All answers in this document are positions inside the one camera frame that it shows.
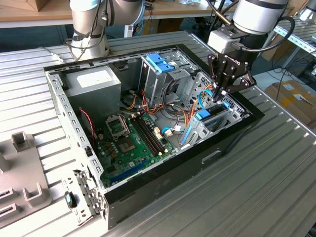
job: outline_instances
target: red wire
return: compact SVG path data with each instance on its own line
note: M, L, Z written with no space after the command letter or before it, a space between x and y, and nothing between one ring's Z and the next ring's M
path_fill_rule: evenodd
M92 145L94 146L94 129L93 129L93 125L92 125L92 121L90 119L90 116L83 109L79 109L79 111L83 112L89 121L89 124L91 127L91 134L92 134Z

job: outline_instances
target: cardboard box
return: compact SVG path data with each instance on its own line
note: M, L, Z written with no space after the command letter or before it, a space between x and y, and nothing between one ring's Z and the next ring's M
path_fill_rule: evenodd
M40 11L49 0L0 0L0 5Z
M274 100L277 97L278 86L279 83L273 83L266 89L266 93ZM282 82L277 102L310 129L316 127L316 96L307 91L297 81Z

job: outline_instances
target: motherboard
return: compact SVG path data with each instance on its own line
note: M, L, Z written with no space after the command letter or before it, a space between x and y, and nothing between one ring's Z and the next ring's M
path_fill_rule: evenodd
M115 117L116 120L111 117L104 128L96 131L98 158L104 168L101 180L105 187L175 153L172 145L160 136L148 114L134 118Z

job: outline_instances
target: ram slot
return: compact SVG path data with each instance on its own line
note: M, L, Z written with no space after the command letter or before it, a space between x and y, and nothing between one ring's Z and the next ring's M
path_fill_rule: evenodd
M162 145L159 141L157 141L156 137L150 132L149 128L141 118L135 119L132 124L154 156L157 156L159 152L164 150Z

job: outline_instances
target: white connector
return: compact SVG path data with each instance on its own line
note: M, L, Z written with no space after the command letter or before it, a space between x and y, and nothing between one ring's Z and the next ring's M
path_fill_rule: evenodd
M166 132L164 132L164 135L165 135L166 137L170 137L170 136L173 135L173 133L172 133L171 129L168 129L168 130L166 130Z

